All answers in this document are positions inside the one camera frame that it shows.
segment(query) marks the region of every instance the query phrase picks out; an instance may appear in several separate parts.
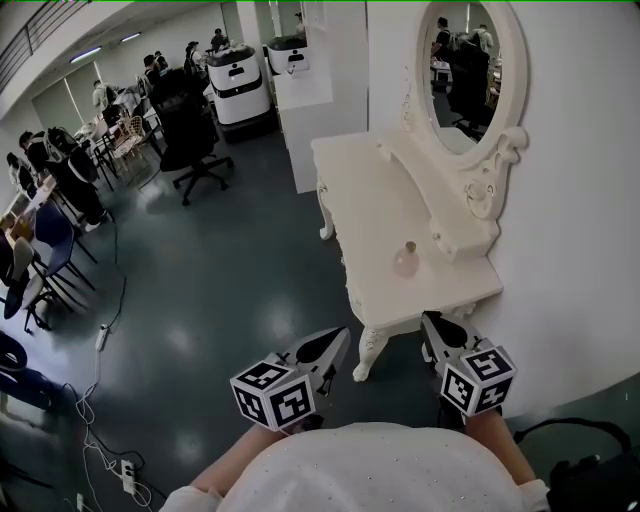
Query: white robot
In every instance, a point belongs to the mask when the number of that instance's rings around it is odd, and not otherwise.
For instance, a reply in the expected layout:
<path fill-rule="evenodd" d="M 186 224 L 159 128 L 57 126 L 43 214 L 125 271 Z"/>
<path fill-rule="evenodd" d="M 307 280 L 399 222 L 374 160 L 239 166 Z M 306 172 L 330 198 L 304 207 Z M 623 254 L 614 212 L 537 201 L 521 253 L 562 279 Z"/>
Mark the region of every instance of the white robot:
<path fill-rule="evenodd" d="M 504 348 L 481 337 L 466 320 L 439 311 L 425 311 L 420 328 L 425 361 L 442 377 L 442 398 L 464 416 L 504 403 L 517 373 Z"/>
<path fill-rule="evenodd" d="M 225 140 L 236 140 L 251 129 L 277 126 L 253 48 L 242 45 L 214 53 L 207 59 L 207 69 Z"/>
<path fill-rule="evenodd" d="M 302 37 L 276 37 L 267 43 L 267 54 L 273 75 L 309 69 L 307 41 Z"/>
<path fill-rule="evenodd" d="M 331 383 L 350 341 L 346 327 L 328 329 L 242 371 L 231 379 L 240 414 L 274 432 L 312 419 L 310 426 L 319 428 L 317 413 L 330 405 Z"/>

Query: white power strip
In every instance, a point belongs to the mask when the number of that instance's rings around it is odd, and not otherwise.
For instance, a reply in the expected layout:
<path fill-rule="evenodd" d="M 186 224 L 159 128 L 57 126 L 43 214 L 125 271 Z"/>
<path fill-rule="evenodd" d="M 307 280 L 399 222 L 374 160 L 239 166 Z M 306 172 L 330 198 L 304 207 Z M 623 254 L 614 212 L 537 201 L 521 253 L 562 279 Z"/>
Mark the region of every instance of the white power strip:
<path fill-rule="evenodd" d="M 107 340 L 107 334 L 109 334 L 109 327 L 107 327 L 106 324 L 102 324 L 98 331 L 98 339 L 96 340 L 96 352 L 101 352 L 104 348 L 104 342 Z"/>
<path fill-rule="evenodd" d="M 122 464 L 122 488 L 124 492 L 131 494 L 136 493 L 136 473 L 133 463 L 128 460 L 121 460 Z"/>

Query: white pillar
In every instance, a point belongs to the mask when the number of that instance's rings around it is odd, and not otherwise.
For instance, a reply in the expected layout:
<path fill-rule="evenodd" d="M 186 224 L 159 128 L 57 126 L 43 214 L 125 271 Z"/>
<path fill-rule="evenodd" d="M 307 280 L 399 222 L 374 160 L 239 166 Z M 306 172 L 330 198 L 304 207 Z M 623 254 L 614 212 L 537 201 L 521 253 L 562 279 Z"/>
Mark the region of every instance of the white pillar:
<path fill-rule="evenodd" d="M 282 36 L 282 25 L 280 24 L 280 10 L 278 9 L 278 0 L 269 0 L 269 8 L 271 9 L 273 30 L 276 33 L 276 37 L 280 37 Z"/>
<path fill-rule="evenodd" d="M 267 80 L 267 65 L 262 53 L 262 39 L 260 38 L 260 27 L 258 26 L 258 13 L 255 2 L 236 2 L 238 6 L 238 17 L 244 44 L 251 46 L 256 51 L 256 57 L 262 71 L 262 79 Z"/>

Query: white vanity table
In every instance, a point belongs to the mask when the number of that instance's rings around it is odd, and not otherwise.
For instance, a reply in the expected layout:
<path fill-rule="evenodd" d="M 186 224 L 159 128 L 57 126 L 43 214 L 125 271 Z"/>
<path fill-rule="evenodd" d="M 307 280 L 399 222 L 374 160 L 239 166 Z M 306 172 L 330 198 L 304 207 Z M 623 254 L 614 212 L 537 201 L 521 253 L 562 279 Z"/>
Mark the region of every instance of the white vanity table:
<path fill-rule="evenodd" d="M 438 125 L 423 83 L 425 41 L 434 39 L 438 3 L 425 4 L 414 29 L 407 97 L 398 105 L 404 130 L 311 144 L 325 219 L 320 235 L 337 236 L 351 307 L 364 325 L 356 381 L 367 378 L 390 336 L 419 329 L 423 311 L 468 314 L 477 301 L 502 290 L 486 254 L 500 233 L 497 219 L 509 167 L 518 160 L 515 148 L 527 142 L 518 127 L 527 58 L 510 6 L 484 6 L 501 42 L 503 86 L 477 144 L 458 128 Z M 393 269 L 394 255 L 407 241 L 416 243 L 420 258 L 412 278 Z"/>

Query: carved table leg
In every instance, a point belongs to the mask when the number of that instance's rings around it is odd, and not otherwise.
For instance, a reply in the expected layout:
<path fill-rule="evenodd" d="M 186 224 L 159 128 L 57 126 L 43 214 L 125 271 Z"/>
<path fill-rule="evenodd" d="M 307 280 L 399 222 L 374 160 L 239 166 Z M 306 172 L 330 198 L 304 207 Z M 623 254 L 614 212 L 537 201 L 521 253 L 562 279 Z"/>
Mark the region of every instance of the carved table leg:
<path fill-rule="evenodd" d="M 371 366 L 387 346 L 388 341 L 389 336 L 386 332 L 364 328 L 360 337 L 360 364 L 353 370 L 353 380 L 356 382 L 367 380 Z"/>
<path fill-rule="evenodd" d="M 333 219 L 331 218 L 331 212 L 322 202 L 322 194 L 326 191 L 327 187 L 320 181 L 320 178 L 318 178 L 318 203 L 320 203 L 320 211 L 324 218 L 324 227 L 320 229 L 320 238 L 323 240 L 329 240 L 329 238 L 333 236 Z"/>

